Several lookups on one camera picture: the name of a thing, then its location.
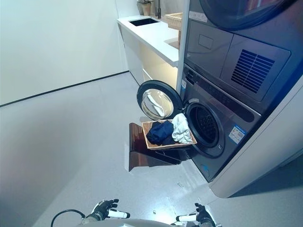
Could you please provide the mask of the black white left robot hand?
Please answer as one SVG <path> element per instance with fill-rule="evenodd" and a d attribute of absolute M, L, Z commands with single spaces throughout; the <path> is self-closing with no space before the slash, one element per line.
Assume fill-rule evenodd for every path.
<path fill-rule="evenodd" d="M 94 207 L 91 215 L 96 216 L 99 220 L 106 218 L 130 218 L 130 213 L 116 210 L 119 199 L 102 200 Z"/>

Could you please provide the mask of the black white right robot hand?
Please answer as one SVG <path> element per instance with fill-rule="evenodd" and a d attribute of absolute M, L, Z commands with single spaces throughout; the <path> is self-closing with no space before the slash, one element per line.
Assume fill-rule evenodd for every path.
<path fill-rule="evenodd" d="M 200 225 L 209 224 L 210 226 L 214 227 L 215 221 L 211 217 L 210 213 L 206 210 L 205 206 L 201 205 L 199 203 L 195 203 L 195 206 L 196 206 L 196 213 L 176 216 L 176 221 L 178 221 L 178 222 L 196 221 Z"/>

